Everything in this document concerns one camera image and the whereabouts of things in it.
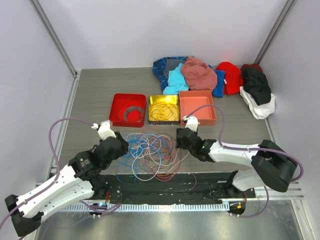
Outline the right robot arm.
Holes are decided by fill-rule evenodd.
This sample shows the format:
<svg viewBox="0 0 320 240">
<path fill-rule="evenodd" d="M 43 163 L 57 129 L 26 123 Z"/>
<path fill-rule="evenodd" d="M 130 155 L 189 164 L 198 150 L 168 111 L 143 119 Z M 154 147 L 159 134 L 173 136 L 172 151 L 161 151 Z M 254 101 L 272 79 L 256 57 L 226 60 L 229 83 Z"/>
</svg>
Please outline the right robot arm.
<svg viewBox="0 0 320 240">
<path fill-rule="evenodd" d="M 239 145 L 219 143 L 215 139 L 202 140 L 191 129 L 176 130 L 176 146 L 188 150 L 201 162 L 232 163 L 248 167 L 236 170 L 226 184 L 226 193 L 233 198 L 256 187 L 285 193 L 293 179 L 298 163 L 271 140 L 261 144 Z"/>
</svg>

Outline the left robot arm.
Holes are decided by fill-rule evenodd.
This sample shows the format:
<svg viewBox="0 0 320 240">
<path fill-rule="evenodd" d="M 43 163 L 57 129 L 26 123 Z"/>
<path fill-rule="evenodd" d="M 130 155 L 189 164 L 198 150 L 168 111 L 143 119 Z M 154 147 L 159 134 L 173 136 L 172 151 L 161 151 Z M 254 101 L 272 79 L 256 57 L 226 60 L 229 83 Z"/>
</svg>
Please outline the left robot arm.
<svg viewBox="0 0 320 240">
<path fill-rule="evenodd" d="M 102 199 L 108 185 L 100 173 L 128 153 L 129 144 L 117 131 L 90 150 L 79 152 L 56 175 L 23 195 L 5 198 L 18 237 L 24 237 L 57 211 L 78 201 Z"/>
</svg>

